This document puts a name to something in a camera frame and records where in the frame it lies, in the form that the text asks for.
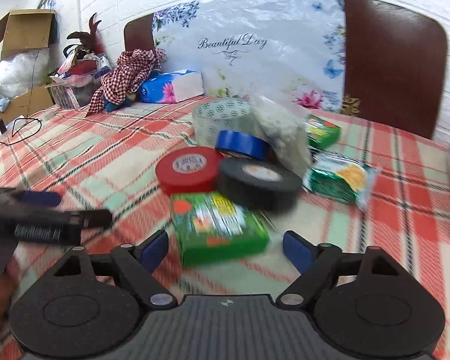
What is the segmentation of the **person's left hand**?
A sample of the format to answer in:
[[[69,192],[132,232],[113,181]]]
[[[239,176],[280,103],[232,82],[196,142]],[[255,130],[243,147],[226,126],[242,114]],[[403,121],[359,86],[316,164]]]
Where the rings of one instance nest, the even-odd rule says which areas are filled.
[[[4,274],[0,277],[0,327],[5,323],[12,297],[19,283],[19,264],[15,257],[8,263]]]

